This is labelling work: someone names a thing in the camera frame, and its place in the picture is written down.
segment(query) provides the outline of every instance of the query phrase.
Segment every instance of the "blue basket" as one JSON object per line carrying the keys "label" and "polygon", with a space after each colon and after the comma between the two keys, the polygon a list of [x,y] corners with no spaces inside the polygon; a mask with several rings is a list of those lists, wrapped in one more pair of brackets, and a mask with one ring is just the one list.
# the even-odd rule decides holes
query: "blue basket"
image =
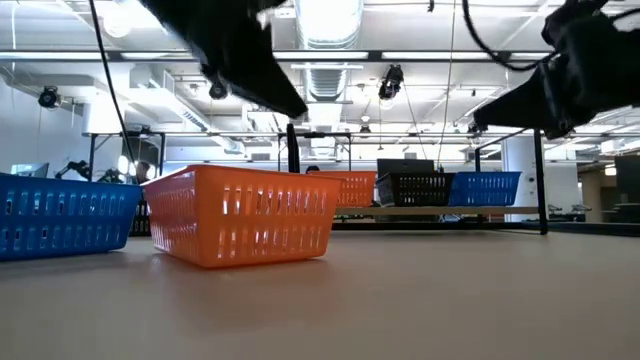
{"label": "blue basket", "polygon": [[449,206],[510,206],[516,201],[520,172],[459,172]]}
{"label": "blue basket", "polygon": [[0,176],[0,260],[121,249],[140,195],[138,186]]}

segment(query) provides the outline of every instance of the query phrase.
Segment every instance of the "orange plastic basket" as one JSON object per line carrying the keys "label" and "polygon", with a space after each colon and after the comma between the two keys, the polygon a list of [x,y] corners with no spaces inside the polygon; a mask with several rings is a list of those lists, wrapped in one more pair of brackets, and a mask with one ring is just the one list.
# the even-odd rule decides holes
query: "orange plastic basket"
{"label": "orange plastic basket", "polygon": [[144,184],[155,247],[203,267],[327,250],[338,179],[192,165]]}
{"label": "orange plastic basket", "polygon": [[344,180],[340,187],[338,207],[371,206],[375,171],[314,171],[311,175],[327,176]]}

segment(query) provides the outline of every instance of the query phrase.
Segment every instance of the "black plastic basket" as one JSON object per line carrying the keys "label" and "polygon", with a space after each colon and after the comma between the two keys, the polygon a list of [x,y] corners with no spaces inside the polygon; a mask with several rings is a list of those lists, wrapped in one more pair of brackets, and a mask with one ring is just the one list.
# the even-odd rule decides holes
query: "black plastic basket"
{"label": "black plastic basket", "polygon": [[149,221],[149,204],[145,200],[140,200],[133,217],[133,224],[129,231],[130,237],[151,236],[151,225]]}
{"label": "black plastic basket", "polygon": [[382,206],[446,206],[455,174],[390,173],[376,181]]}

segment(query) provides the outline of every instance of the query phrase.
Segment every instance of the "ceiling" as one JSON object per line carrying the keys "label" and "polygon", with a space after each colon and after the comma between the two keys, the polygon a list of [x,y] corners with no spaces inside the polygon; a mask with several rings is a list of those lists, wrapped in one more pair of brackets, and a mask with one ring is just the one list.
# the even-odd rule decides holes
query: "ceiling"
{"label": "ceiling", "polygon": [[[148,13],[131,11],[122,15],[118,10],[123,2],[96,0],[101,14],[102,28],[108,50],[117,51],[185,51],[183,44],[164,30]],[[545,15],[562,4],[563,0],[471,0],[474,23],[483,40],[495,50],[514,52],[550,51],[542,41],[540,30]],[[472,61],[448,61],[452,52],[468,52],[473,57],[479,49],[471,40],[461,16],[460,1],[436,0],[435,11],[427,12],[428,1],[413,0],[364,0],[359,37],[352,50],[367,51],[432,51],[441,52],[440,61],[429,63],[403,62],[350,62],[361,66],[350,70],[347,77],[345,97],[339,107],[339,122],[334,131],[358,131],[362,117],[370,118],[371,129],[382,132],[424,133],[466,131],[472,111],[483,103],[522,84],[530,74],[505,71],[492,63]],[[273,29],[274,51],[299,49],[295,11],[291,4],[269,14]],[[640,6],[640,0],[611,2],[605,12],[615,13]],[[331,9],[327,14],[330,26]],[[640,16],[621,21],[621,28],[638,26]],[[95,51],[95,34],[90,21],[88,2],[82,0],[32,0],[0,1],[0,51]],[[402,66],[405,86],[396,96],[393,106],[381,109],[377,100],[380,78],[391,63]],[[291,82],[303,93],[303,71],[293,70],[295,62],[283,62],[281,66]],[[112,64],[117,86],[128,88],[128,73],[136,64]],[[105,82],[99,63],[69,64],[57,62],[16,63],[0,61],[0,74],[7,77],[27,74],[85,74]],[[211,100],[207,94],[208,84],[199,74],[196,63],[161,62],[151,65],[153,71],[166,71],[176,81],[176,93],[188,105],[206,116],[211,124],[222,130],[246,131],[243,123],[243,106],[248,105],[234,96],[225,100]],[[164,124],[162,129],[182,131],[182,120],[161,106],[146,104],[154,120]],[[594,126],[580,131],[587,133],[635,131],[635,122],[640,123],[640,112],[621,111],[598,119]],[[598,144],[599,138],[580,141]]]}

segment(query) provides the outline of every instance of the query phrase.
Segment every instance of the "pillar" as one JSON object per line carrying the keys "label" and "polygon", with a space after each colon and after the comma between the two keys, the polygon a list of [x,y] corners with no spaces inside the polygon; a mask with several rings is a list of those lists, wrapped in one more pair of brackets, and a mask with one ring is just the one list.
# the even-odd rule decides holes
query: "pillar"
{"label": "pillar", "polygon": [[[538,206],[536,157],[533,136],[512,137],[502,142],[502,170],[520,171],[514,206]],[[507,215],[506,221],[537,220],[537,214]]]}
{"label": "pillar", "polygon": [[602,198],[600,197],[602,187],[602,174],[599,171],[586,172],[580,174],[582,179],[582,201],[591,211],[586,213],[588,223],[602,222]]}

